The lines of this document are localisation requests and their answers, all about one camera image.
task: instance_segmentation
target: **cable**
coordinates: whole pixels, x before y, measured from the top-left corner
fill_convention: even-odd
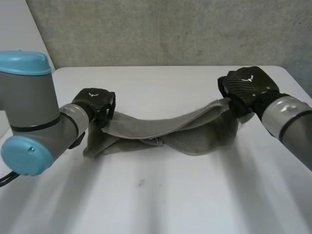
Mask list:
[[[14,174],[16,174],[15,172],[11,171],[9,174],[7,174],[6,176],[0,178],[0,182],[5,181],[6,179],[8,179],[9,177],[13,176]]]
[[[17,177],[19,177],[19,174],[15,173],[13,171],[10,172],[6,176],[0,178],[0,187],[10,183],[12,180],[16,179]]]

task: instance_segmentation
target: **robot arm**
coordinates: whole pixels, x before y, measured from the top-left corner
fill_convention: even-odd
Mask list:
[[[104,127],[113,117],[115,94],[102,89],[83,89],[59,108],[51,68],[41,53],[0,52],[0,86],[0,107],[13,132],[1,156],[19,175],[41,174],[81,143],[90,121]]]
[[[312,108],[287,94],[259,67],[245,67],[218,79],[236,117],[256,113],[269,133],[312,171]]]

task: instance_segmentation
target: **cloth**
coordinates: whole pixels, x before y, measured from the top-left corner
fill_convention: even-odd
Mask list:
[[[87,157],[128,152],[167,144],[187,155],[197,156],[230,145],[239,123],[229,111],[229,98],[213,101],[186,115],[171,119],[141,120],[119,112],[107,126],[89,125]]]

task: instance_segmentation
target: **concrete wall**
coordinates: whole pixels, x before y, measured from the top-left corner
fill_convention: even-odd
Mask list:
[[[279,65],[312,95],[312,0],[27,0],[57,68]]]

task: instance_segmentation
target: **light blue cap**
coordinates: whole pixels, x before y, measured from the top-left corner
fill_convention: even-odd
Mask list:
[[[45,54],[32,51],[0,51],[0,72],[40,76],[51,72],[48,58]]]
[[[20,175],[36,176],[54,162],[50,151],[38,141],[26,136],[12,136],[1,148],[5,164]]]

